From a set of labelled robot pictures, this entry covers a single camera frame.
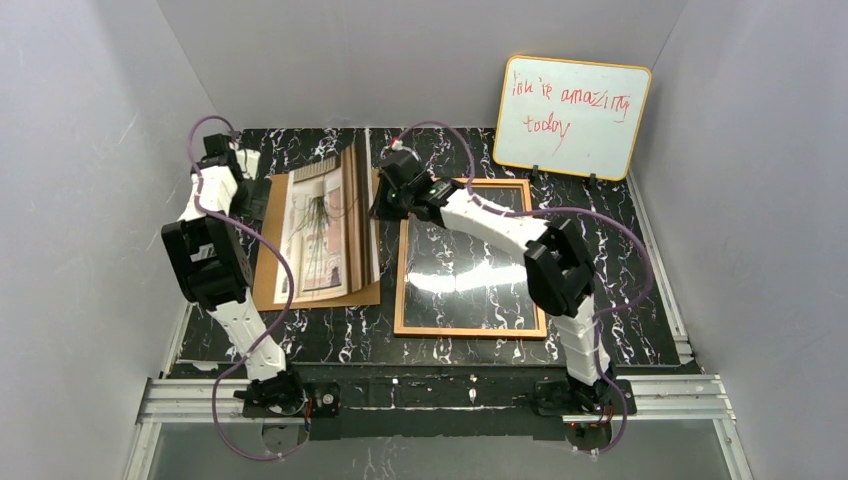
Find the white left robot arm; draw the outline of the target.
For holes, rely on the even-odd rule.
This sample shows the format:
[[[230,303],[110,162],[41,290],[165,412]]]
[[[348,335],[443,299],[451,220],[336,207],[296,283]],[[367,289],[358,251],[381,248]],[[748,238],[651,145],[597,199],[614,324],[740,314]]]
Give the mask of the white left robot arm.
[[[253,270],[236,228],[225,222],[250,199],[258,154],[239,149],[228,134],[203,139],[205,155],[191,172],[187,205],[161,229],[170,263],[186,300],[224,329],[247,377],[267,382],[286,370],[282,348],[266,333],[251,287]]]

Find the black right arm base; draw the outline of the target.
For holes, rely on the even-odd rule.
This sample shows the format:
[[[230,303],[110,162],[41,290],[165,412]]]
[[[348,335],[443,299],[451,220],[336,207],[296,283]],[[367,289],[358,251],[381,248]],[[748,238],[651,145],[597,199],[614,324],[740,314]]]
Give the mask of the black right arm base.
[[[604,422],[615,415],[635,414],[638,409],[632,385],[615,380],[612,387],[603,379],[588,386],[574,379],[536,382],[530,404],[541,416],[587,416],[587,422]]]

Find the printed photo sheet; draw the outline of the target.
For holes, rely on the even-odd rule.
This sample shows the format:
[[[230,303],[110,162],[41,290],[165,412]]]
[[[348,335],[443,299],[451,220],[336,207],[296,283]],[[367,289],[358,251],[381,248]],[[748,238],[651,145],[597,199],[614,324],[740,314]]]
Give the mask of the printed photo sheet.
[[[288,262],[264,269],[274,280],[274,305],[330,302],[379,281],[376,222],[369,217],[375,179],[362,140],[272,177],[264,226]]]

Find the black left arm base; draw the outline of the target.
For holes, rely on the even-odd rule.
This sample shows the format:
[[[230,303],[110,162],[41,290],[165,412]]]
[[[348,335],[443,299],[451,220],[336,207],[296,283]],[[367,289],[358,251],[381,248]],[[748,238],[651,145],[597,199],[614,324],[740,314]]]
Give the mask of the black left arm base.
[[[293,391],[260,394],[253,385],[233,393],[243,402],[245,418],[334,418],[339,414],[340,386],[337,383],[305,383]]]

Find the brown frame backing board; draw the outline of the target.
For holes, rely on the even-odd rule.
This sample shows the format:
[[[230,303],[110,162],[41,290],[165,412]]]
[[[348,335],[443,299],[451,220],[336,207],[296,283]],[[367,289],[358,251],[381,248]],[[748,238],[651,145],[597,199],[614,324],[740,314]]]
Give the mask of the brown frame backing board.
[[[279,247],[282,240],[288,185],[288,173],[270,177],[268,205],[262,222],[261,234],[266,240],[270,240],[275,247]],[[279,302],[275,300],[276,279],[280,266],[279,260],[268,247],[264,244],[257,247],[252,294],[255,305],[260,312],[279,311],[285,307],[285,300]],[[325,300],[294,301],[291,309],[350,308],[379,305],[381,303],[380,273],[377,273],[377,275],[378,277],[374,282],[358,291]]]

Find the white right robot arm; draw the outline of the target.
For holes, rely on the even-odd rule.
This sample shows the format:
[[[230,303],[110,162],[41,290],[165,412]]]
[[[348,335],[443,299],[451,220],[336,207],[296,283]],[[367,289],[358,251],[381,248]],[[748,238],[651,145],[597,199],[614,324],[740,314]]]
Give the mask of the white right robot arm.
[[[607,375],[610,357],[593,318],[596,269],[573,222],[516,212],[470,193],[464,182],[435,179],[408,152],[391,153],[378,175],[373,218],[415,217],[506,253],[523,266],[533,303],[557,321],[569,377],[594,386]]]

